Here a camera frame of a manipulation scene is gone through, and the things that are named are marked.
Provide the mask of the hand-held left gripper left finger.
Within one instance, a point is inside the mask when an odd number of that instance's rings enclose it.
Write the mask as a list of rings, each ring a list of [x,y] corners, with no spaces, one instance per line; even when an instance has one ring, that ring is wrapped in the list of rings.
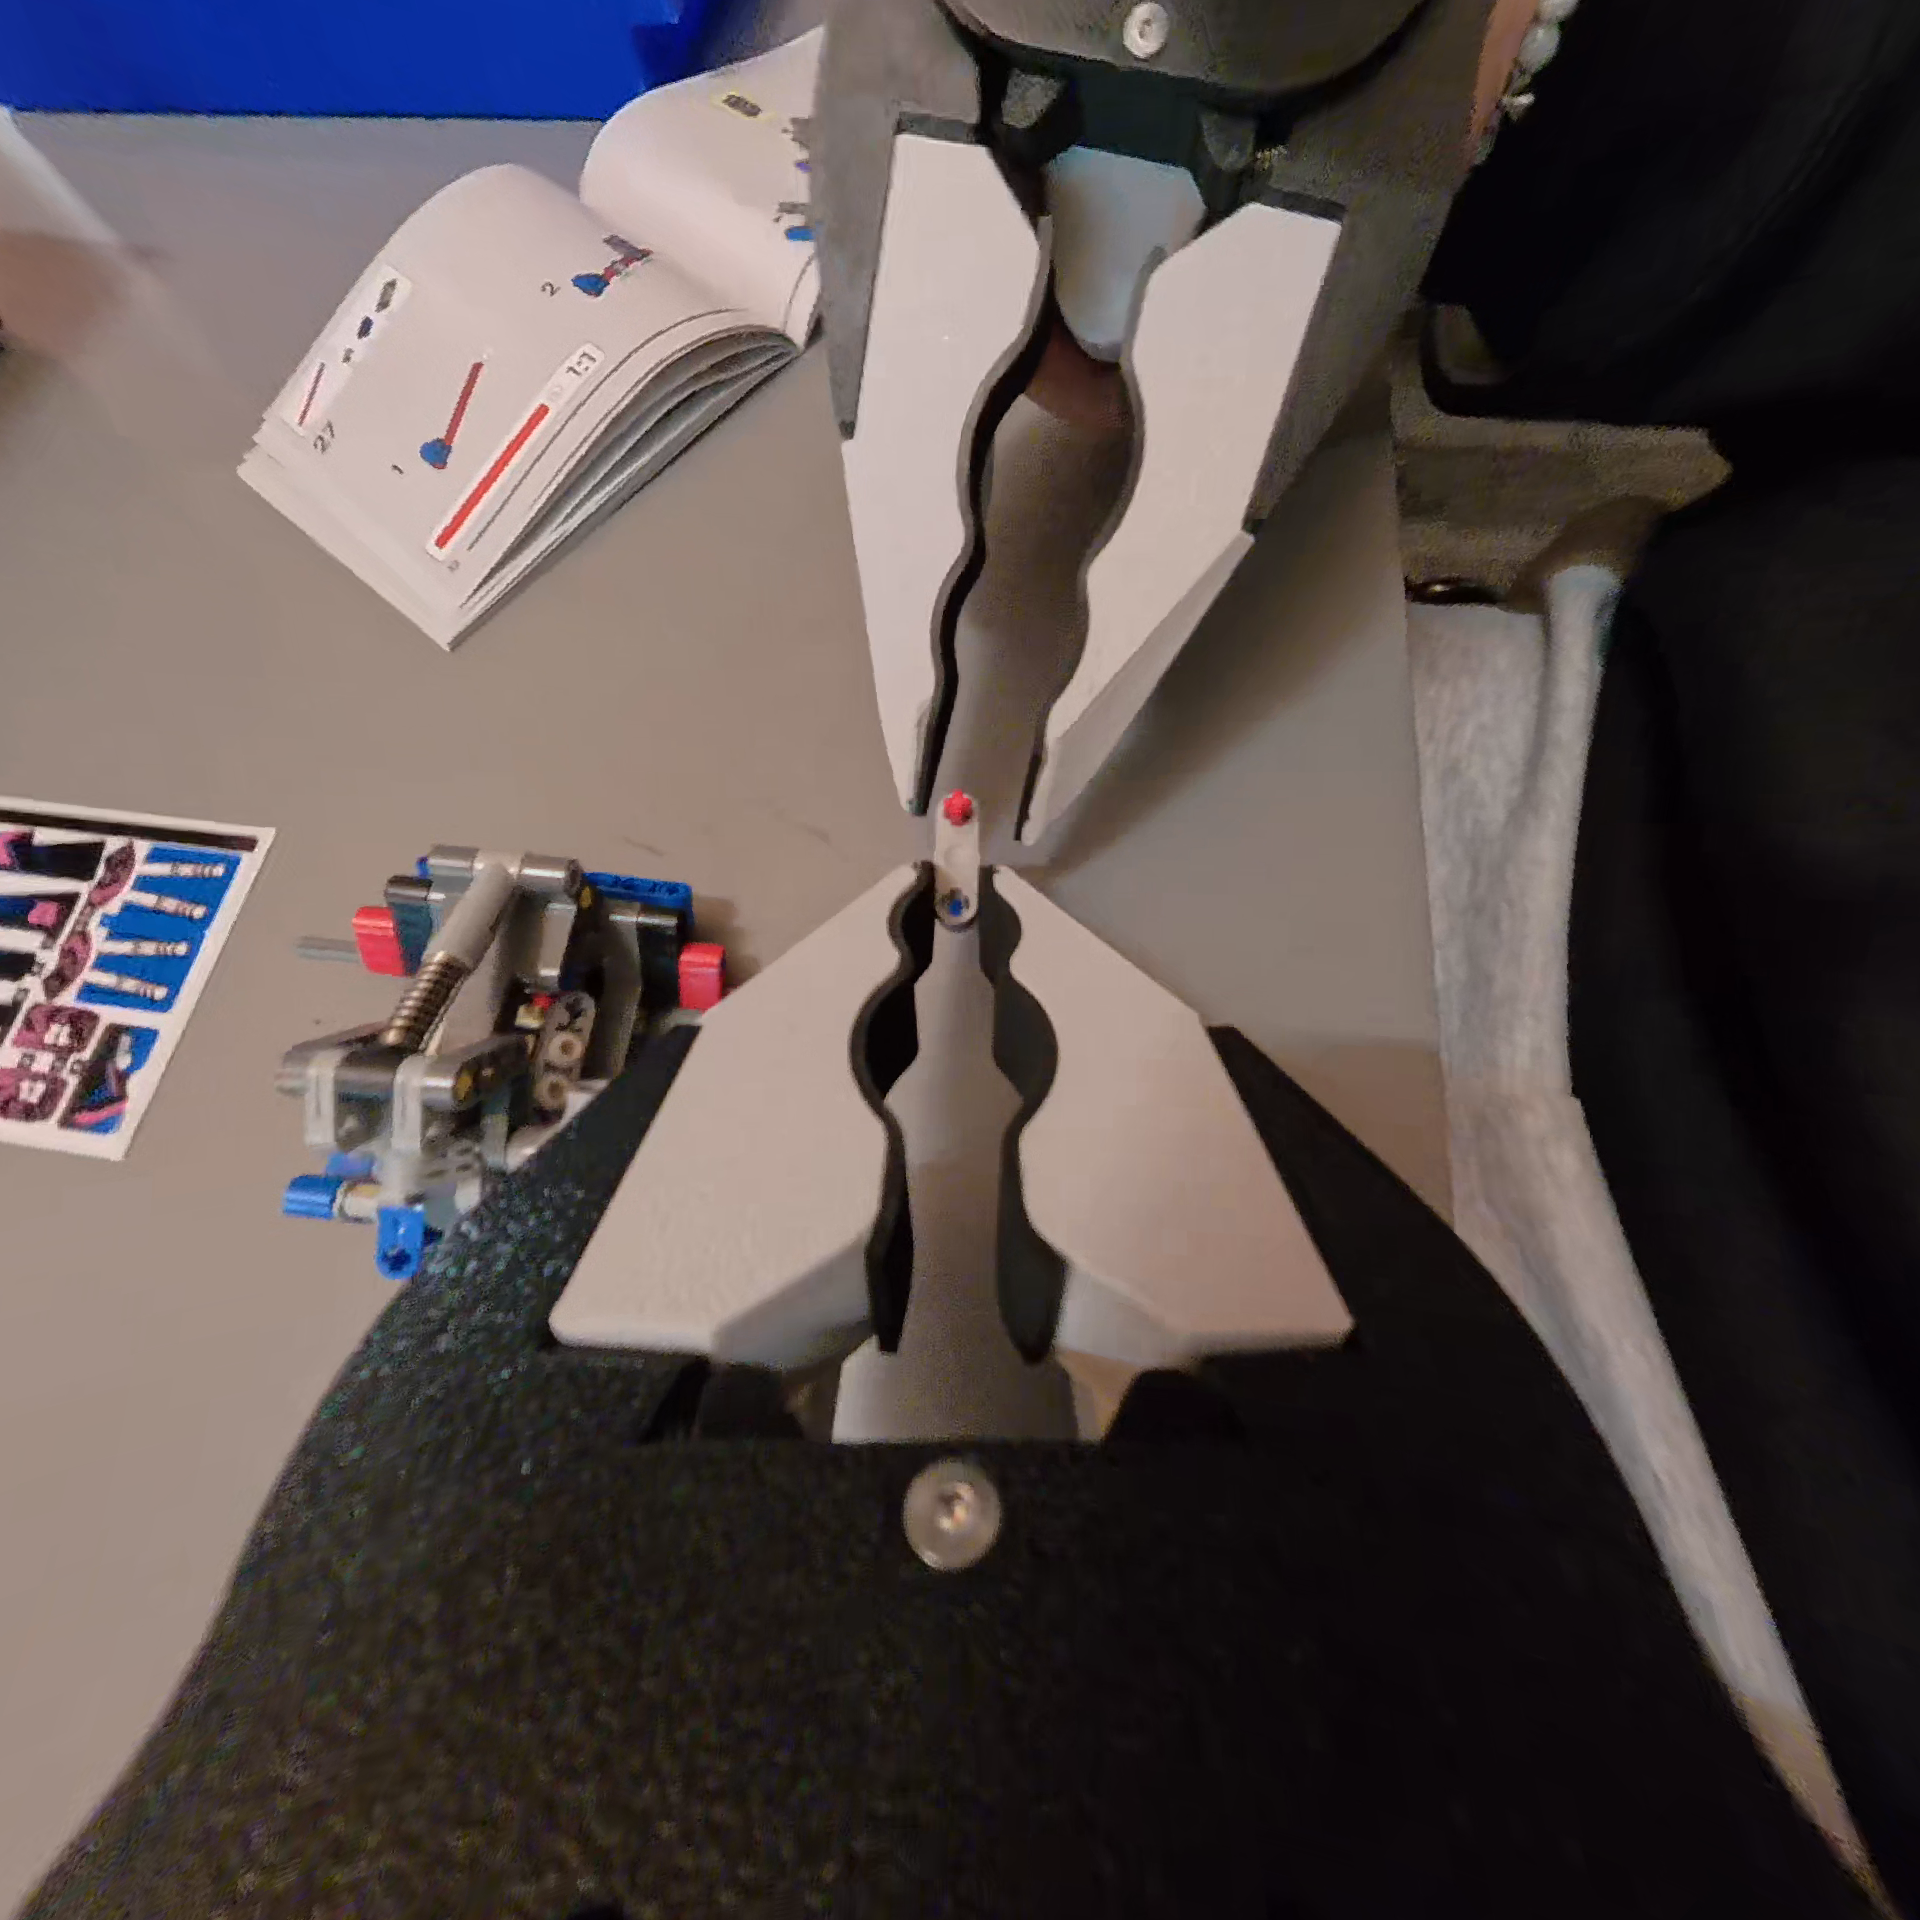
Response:
[[[884,873],[700,1010],[546,1321],[560,1344],[700,1360],[897,1344],[912,1211],[884,1088],[919,1056],[926,955],[938,873]]]

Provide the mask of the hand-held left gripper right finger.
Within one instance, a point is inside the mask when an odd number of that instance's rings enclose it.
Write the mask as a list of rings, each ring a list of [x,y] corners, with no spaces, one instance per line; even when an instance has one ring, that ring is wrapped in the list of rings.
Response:
[[[1209,1029],[1021,873],[978,895],[999,1140],[999,1321],[1021,1360],[1193,1370],[1338,1344],[1351,1311]]]

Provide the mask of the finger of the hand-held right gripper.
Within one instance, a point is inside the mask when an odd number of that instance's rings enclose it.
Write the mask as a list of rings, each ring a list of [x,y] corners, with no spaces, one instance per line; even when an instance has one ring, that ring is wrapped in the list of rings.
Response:
[[[955,606],[985,565],[985,451],[1040,354],[1050,221],[978,143],[897,134],[882,221],[873,331],[845,499],[882,735],[905,814],[926,814]]]
[[[1119,354],[1137,461],[1074,575],[1082,652],[1040,719],[1021,845],[1040,845],[1074,806],[1255,553],[1266,438],[1296,388],[1335,249],[1338,210],[1238,208],[1140,278]]]

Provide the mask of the grey and blue lego chassis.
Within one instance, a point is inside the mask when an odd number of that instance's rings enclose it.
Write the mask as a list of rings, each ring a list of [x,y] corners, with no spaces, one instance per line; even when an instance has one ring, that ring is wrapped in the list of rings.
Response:
[[[426,851],[353,911],[353,955],[406,995],[389,1023],[285,1047],[275,1088],[319,1156],[285,1218],[368,1225],[384,1283],[727,995],[683,877],[546,851]]]

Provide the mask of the open lego instruction booklet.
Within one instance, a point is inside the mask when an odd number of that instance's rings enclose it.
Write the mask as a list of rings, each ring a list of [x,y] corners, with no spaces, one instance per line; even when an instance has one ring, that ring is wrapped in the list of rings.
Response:
[[[456,652],[799,364],[824,40],[639,89],[584,181],[488,166],[434,189],[291,367],[239,480]]]

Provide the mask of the lego sticker sheet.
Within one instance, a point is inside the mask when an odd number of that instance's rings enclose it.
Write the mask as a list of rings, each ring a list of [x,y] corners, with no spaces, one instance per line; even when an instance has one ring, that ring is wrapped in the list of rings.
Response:
[[[0,1140],[121,1159],[275,831],[0,799]]]

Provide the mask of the person's right hand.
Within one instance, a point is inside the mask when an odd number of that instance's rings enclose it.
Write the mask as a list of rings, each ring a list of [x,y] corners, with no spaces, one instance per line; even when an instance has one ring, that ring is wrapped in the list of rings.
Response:
[[[1050,421],[1074,423],[1074,432],[1097,432],[1097,438],[1137,432],[1137,394],[1124,394],[1119,364],[1097,364],[1097,354],[1060,326],[1055,303],[1040,311],[1040,354],[1035,354],[1028,394],[1035,394]]]

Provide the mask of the blue plastic storage bin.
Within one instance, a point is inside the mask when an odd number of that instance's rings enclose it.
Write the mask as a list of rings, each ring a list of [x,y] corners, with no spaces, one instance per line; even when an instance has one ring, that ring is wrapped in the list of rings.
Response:
[[[7,0],[0,104],[607,122],[824,11],[824,0]]]

